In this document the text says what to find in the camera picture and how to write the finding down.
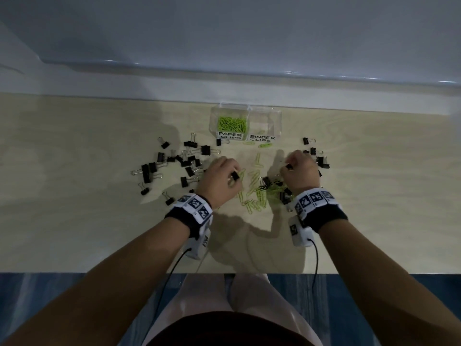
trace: wooden table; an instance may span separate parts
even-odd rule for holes
[[[191,132],[215,145],[210,104],[0,94],[0,106],[0,271],[88,271],[164,217],[162,192],[186,190],[174,163],[139,194],[142,177],[130,172],[155,161],[157,137],[178,151]],[[316,139],[331,165],[322,185],[367,238],[410,273],[461,273],[461,163],[449,117],[283,108],[282,126],[270,148],[219,149],[247,172],[259,152],[261,174],[273,175],[302,137]],[[274,204],[250,215],[235,198],[217,211],[203,261],[183,259],[177,272],[313,273],[313,247],[291,243],[292,215]],[[335,273],[316,239],[319,273]]]

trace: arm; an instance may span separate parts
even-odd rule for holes
[[[294,170],[284,167],[281,174],[295,195],[320,186],[317,165],[309,155],[295,151],[286,162]],[[349,221],[328,222],[319,235],[383,346],[461,344],[461,322]]]
[[[228,186],[235,169],[240,169],[235,160],[221,157],[200,182],[197,194],[213,209],[240,190],[240,180]],[[3,345],[117,345],[188,237],[181,221],[162,220],[91,269]]]

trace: person's right arm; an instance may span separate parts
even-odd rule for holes
[[[281,168],[296,196],[320,187],[317,164],[300,150]],[[347,220],[334,220],[319,236],[375,335],[386,345],[461,345],[461,321],[401,266]]]

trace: hand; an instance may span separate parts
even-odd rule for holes
[[[216,159],[204,173],[195,191],[196,194],[204,196],[213,210],[219,208],[242,189],[241,179],[229,186],[230,175],[235,170],[240,171],[240,166],[235,159],[227,159],[225,156]]]
[[[295,197],[304,191],[320,187],[319,167],[309,154],[298,149],[285,162],[291,164],[293,170],[282,167],[280,174]]]

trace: white label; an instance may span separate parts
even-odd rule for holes
[[[265,135],[248,135],[247,141],[256,141],[256,142],[274,142],[275,137],[265,136]]]
[[[243,133],[218,131],[216,132],[216,138],[221,138],[221,139],[225,138],[228,140],[242,141]]]

